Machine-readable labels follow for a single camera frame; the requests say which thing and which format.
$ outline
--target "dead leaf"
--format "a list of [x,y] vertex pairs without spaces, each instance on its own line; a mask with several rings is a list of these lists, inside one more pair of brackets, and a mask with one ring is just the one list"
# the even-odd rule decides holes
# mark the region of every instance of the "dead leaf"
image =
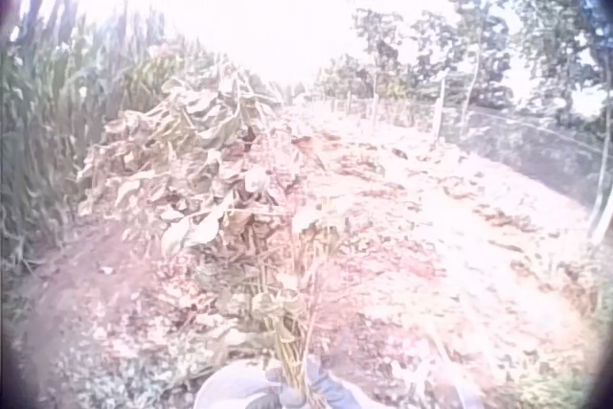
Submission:
[[164,232],[162,236],[162,255],[165,258],[172,258],[179,253],[191,227],[190,218],[186,216],[172,224]]
[[213,213],[210,213],[192,229],[186,241],[186,246],[208,244],[216,238],[218,233],[219,219]]
[[300,234],[317,222],[320,212],[314,208],[303,208],[291,219],[291,230],[294,234]]
[[141,181],[127,181],[124,182],[117,191],[117,199],[115,200],[115,208],[119,208],[119,206],[124,202],[125,198],[129,195],[133,195],[138,192],[141,188]]
[[270,184],[270,177],[260,165],[254,165],[245,173],[245,190],[249,193],[261,193],[267,189],[268,184]]
[[173,222],[175,220],[182,219],[183,217],[184,216],[182,213],[179,213],[178,211],[170,207],[164,213],[160,215],[160,218],[164,222]]

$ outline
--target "wilted leaf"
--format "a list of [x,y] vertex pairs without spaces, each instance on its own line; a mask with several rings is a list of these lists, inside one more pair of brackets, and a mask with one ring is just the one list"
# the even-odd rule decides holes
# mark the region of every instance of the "wilted leaf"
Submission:
[[172,258],[178,254],[191,227],[190,218],[187,216],[172,224],[164,232],[162,236],[162,254],[165,258]]
[[211,108],[213,102],[217,99],[217,93],[211,90],[202,90],[200,98],[193,103],[186,104],[185,110],[190,115],[204,113]]
[[224,146],[230,138],[237,134],[240,128],[240,105],[237,110],[227,119],[219,123],[217,126],[201,131],[198,137],[202,140],[204,148],[220,148]]
[[92,212],[93,210],[91,198],[84,199],[78,206],[79,217],[91,216]]
[[299,210],[291,219],[291,230],[294,234],[300,234],[317,222],[320,212],[314,208],[303,208]]
[[196,225],[190,235],[186,244],[188,246],[196,246],[197,244],[208,244],[213,241],[219,233],[219,219],[210,213],[202,222]]
[[249,193],[260,193],[266,190],[270,183],[270,177],[266,170],[260,165],[245,173],[245,190]]
[[115,208],[119,208],[124,200],[129,196],[138,192],[141,188],[141,181],[124,182],[117,191],[117,199],[115,200]]
[[160,215],[160,218],[165,222],[173,222],[178,219],[182,219],[184,216],[173,208],[168,208],[164,213]]

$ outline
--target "tree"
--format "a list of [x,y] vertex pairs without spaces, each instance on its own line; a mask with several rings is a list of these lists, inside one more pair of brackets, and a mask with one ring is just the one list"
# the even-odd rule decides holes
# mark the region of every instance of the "tree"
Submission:
[[511,34],[507,10],[512,0],[449,0],[459,16],[457,35],[463,42],[456,59],[472,61],[472,79],[463,101],[462,124],[470,103],[500,107],[512,92],[503,84],[511,68]]
[[555,114],[559,123],[568,120],[573,109],[573,91],[603,79],[602,68],[583,59],[586,53],[595,57],[599,47],[594,42],[599,26],[590,24],[592,10],[585,0],[518,0],[519,50],[539,82],[543,111],[552,112],[547,103],[553,98],[565,101]]
[[342,55],[319,71],[317,87],[330,98],[345,98],[348,91],[358,98],[370,98],[373,88],[363,69],[357,58]]
[[[458,65],[465,59],[465,42],[455,24],[431,11],[424,11],[410,31],[409,38],[417,45],[418,54],[410,66],[407,84],[420,98],[434,101],[441,91],[442,75],[458,73]],[[446,98],[459,102],[465,93],[465,84],[457,78],[452,82]]]
[[362,76],[372,79],[373,126],[376,124],[379,96],[406,96],[406,68],[398,61],[398,47],[402,45],[403,39],[399,30],[402,21],[402,16],[395,12],[357,9],[353,14],[353,27],[357,36],[364,39],[364,51],[371,60],[362,71]]

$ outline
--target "green foliage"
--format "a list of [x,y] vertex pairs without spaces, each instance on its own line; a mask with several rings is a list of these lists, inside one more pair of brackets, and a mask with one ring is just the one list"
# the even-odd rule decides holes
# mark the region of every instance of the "green foliage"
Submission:
[[2,255],[12,266],[27,261],[38,240],[61,242],[67,205],[80,199],[78,165],[104,123],[123,109],[153,107],[162,83],[190,70],[187,57],[202,65],[198,58],[210,56],[185,40],[153,53],[167,42],[155,11],[141,15],[125,3],[96,25],[75,0],[56,0],[44,20],[41,1],[13,17],[18,38],[4,37],[0,52]]
[[402,16],[395,12],[357,9],[353,14],[353,28],[364,39],[364,51],[371,57],[371,62],[360,69],[359,77],[373,87],[376,76],[376,91],[384,98],[403,98],[407,93],[408,69],[398,61],[402,22]]
[[511,0],[450,0],[460,17],[460,43],[455,58],[474,56],[478,75],[471,101],[480,105],[506,105],[511,90],[502,83],[511,68],[511,35],[505,16]]
[[328,97],[345,98],[351,91],[359,98],[368,98],[373,93],[373,85],[364,65],[349,55],[332,59],[328,67],[320,70],[317,81]]

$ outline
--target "dirt ground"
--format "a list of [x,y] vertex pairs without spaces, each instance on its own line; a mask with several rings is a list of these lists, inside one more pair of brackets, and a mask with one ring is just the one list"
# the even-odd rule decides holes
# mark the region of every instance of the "dirt ground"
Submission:
[[[583,209],[417,132],[388,129],[382,153],[380,137],[350,123],[321,123],[327,170],[300,185],[352,197],[352,237],[329,271],[317,322],[330,368],[395,407],[429,398],[445,408],[462,407],[460,398],[548,407],[538,402],[543,381],[563,386],[595,364],[589,318],[598,295],[572,269],[584,254]],[[19,290],[16,336],[35,356],[41,395],[61,407],[82,406],[50,363],[79,351],[93,367],[110,366],[102,343],[120,325],[169,308],[158,256],[122,241],[124,231],[101,216],[83,222]],[[214,296],[194,296],[198,308],[182,306],[164,330],[207,327],[197,313],[214,312]],[[177,382],[159,407],[191,407],[200,380]]]

